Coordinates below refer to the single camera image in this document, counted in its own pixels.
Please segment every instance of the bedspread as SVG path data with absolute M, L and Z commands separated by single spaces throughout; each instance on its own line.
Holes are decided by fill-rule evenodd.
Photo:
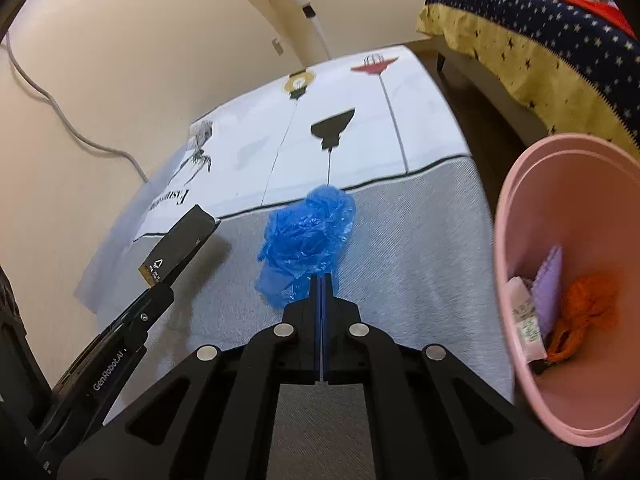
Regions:
M 426 0 L 418 30 L 474 56 L 549 134 L 593 134 L 640 159 L 640 44 L 589 0 Z

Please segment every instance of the navy star-patterned fabric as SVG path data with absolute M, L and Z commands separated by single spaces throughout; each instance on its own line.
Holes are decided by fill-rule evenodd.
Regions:
M 562 0 L 426 0 L 425 4 L 472 12 L 549 49 L 585 78 L 636 143 L 640 140 L 640 44 L 626 32 Z

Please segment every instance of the silver screw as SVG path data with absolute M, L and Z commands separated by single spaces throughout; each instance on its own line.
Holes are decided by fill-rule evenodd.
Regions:
M 447 355 L 447 351 L 440 345 L 429 345 L 424 353 L 432 361 L 442 361 Z
M 280 323 L 273 327 L 273 333 L 278 337 L 288 337 L 293 334 L 293 325 Z
M 349 333 L 356 337 L 364 337 L 369 333 L 369 327 L 364 323 L 354 323 L 349 327 Z
M 196 352 L 196 356 L 201 361 L 211 361 L 212 359 L 215 359 L 216 355 L 218 355 L 218 350 L 215 346 L 211 345 L 201 346 Z

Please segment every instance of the bed leg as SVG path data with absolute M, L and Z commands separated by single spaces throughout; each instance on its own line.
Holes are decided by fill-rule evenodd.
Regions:
M 442 72 L 442 67 L 444 67 L 445 59 L 446 58 L 441 53 L 438 53 L 438 62 L 436 65 L 436 70 L 438 71 L 438 73 Z

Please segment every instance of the blue plastic bag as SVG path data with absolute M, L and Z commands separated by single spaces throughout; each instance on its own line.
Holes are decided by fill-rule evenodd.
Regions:
M 302 300 L 313 274 L 332 274 L 337 291 L 338 257 L 353 229 L 353 197 L 332 186 L 321 186 L 305 199 L 269 215 L 258 261 L 264 266 L 255 283 L 273 306 Z

